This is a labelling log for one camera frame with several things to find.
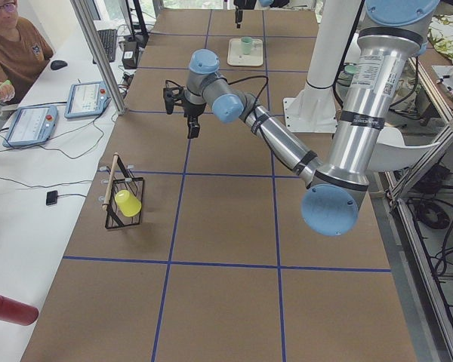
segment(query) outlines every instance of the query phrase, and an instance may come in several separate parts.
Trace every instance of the black box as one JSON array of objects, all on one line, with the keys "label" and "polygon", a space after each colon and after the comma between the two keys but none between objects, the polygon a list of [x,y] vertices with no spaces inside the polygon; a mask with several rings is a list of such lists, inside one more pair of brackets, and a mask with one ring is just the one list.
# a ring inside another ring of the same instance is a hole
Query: black box
[{"label": "black box", "polygon": [[127,41],[124,43],[124,51],[122,52],[122,65],[124,69],[136,69],[139,57],[139,47],[135,41]]}]

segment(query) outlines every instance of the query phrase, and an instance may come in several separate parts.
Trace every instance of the keyboard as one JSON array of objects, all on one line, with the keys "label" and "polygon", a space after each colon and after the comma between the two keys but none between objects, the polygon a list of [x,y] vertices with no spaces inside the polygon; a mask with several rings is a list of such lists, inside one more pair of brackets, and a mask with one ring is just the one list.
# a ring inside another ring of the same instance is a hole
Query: keyboard
[{"label": "keyboard", "polygon": [[109,62],[116,60],[116,39],[118,36],[117,29],[102,29],[97,30],[100,42],[103,44]]}]

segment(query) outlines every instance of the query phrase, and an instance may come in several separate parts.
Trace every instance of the yellow cup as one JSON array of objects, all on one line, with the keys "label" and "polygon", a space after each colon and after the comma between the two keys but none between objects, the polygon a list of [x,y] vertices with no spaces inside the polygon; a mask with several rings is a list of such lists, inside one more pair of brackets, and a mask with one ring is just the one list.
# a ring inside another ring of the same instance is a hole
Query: yellow cup
[{"label": "yellow cup", "polygon": [[122,214],[126,217],[133,217],[141,211],[141,201],[128,190],[121,190],[115,196],[114,200]]}]

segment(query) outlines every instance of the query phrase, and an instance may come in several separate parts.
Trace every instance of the hand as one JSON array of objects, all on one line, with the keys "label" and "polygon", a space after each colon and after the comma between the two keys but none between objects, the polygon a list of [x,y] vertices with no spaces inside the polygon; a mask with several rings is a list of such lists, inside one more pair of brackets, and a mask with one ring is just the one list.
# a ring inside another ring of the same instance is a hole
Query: hand
[{"label": "hand", "polygon": [[0,101],[8,102],[15,97],[15,88],[11,84],[4,84],[0,82]]}]

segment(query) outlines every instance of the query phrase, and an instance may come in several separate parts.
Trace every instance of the red cylinder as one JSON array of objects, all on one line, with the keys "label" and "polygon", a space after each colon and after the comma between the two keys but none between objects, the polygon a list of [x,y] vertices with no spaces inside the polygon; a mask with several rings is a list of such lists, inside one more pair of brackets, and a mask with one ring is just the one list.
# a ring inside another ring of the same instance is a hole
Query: red cylinder
[{"label": "red cylinder", "polygon": [[37,320],[39,310],[31,305],[0,296],[0,321],[28,326]]}]

